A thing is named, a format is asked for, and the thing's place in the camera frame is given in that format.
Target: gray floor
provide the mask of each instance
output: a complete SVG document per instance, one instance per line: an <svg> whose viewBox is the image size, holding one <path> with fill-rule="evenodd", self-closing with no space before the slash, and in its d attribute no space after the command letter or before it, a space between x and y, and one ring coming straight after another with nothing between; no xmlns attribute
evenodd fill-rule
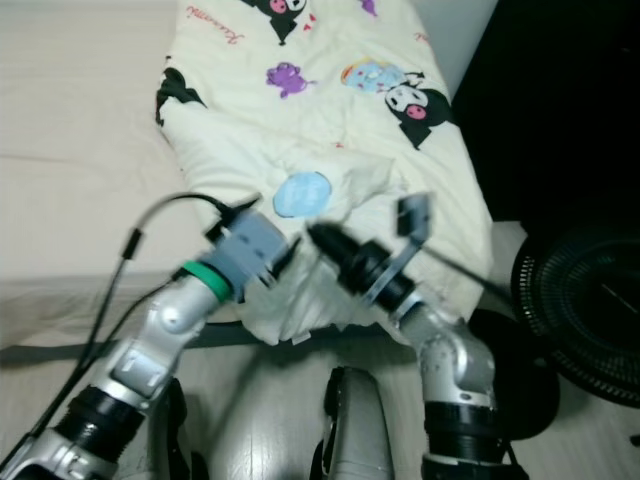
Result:
<svg viewBox="0 0 640 480"><path fill-rule="evenodd" d="M493 278L508 281L524 239L515 224L497 224ZM491 298L482 306L505 310ZM211 478L302 480L322 434L322 396L332 368L366 368L380 383L399 479L419 477L426 448L413 353L386 338L313 341L188 351L178 378L187 394L187 429L208 460ZM0 454L4 455L53 396L71 362L0 371ZM562 382L554 424L514 445L532 479L640 478L640 412L592 397ZM125 452L118 478L145 470L144 432Z"/></svg>

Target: blue patch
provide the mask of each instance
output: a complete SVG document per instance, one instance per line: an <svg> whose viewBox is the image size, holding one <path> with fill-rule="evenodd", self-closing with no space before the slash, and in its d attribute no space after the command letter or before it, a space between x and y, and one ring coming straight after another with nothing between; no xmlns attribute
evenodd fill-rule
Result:
<svg viewBox="0 0 640 480"><path fill-rule="evenodd" d="M284 218L315 217L325 211L331 197L331 184L318 172L290 176L275 197L273 208Z"/></svg>

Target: cartoon character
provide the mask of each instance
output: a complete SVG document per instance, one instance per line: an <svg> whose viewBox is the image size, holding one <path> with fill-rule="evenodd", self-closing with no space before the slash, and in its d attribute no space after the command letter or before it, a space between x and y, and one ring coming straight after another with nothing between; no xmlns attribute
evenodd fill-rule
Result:
<svg viewBox="0 0 640 480"><path fill-rule="evenodd" d="M307 82L300 75L300 67L287 62L281 62L276 68L267 70L267 85L282 88L280 98L287 98L290 93L300 93L307 88L307 85L315 83Z"/></svg>
<svg viewBox="0 0 640 480"><path fill-rule="evenodd" d="M419 90L403 83L389 90L385 101L416 150L433 127L444 122L455 123L447 98L437 90Z"/></svg>
<svg viewBox="0 0 640 480"><path fill-rule="evenodd" d="M198 102L204 105L198 92L193 88L187 88L186 81L178 70L169 67L163 73L164 80L156 92L156 123L161 127L164 125L164 120L160 118L160 109L169 97L175 98L180 103Z"/></svg>
<svg viewBox="0 0 640 480"><path fill-rule="evenodd" d="M395 65L365 59L342 72L342 83L363 92L385 92L405 82L406 76Z"/></svg>
<svg viewBox="0 0 640 480"><path fill-rule="evenodd" d="M362 0L362 8L365 12L370 13L374 17L377 17L376 13L376 1L375 0Z"/></svg>
<svg viewBox="0 0 640 480"><path fill-rule="evenodd" d="M257 7L271 18L271 27L275 30L280 45L298 25L294 19L302 13L307 0L242 0L250 7Z"/></svg>

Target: green ring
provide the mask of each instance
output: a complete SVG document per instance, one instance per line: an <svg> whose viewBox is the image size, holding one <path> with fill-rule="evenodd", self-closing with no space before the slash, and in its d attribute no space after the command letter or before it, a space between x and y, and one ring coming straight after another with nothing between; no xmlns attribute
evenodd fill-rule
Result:
<svg viewBox="0 0 640 480"><path fill-rule="evenodd" d="M229 284L211 268L194 261L186 262L182 268L209 287L220 302L224 302L231 297Z"/></svg>

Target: black fan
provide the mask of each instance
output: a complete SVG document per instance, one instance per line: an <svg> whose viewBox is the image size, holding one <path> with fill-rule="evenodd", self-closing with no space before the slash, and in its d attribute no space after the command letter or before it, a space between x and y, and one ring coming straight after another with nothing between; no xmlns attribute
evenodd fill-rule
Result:
<svg viewBox="0 0 640 480"><path fill-rule="evenodd" d="M512 291L516 315L560 373L639 408L640 223L629 218L534 233L516 258Z"/></svg>

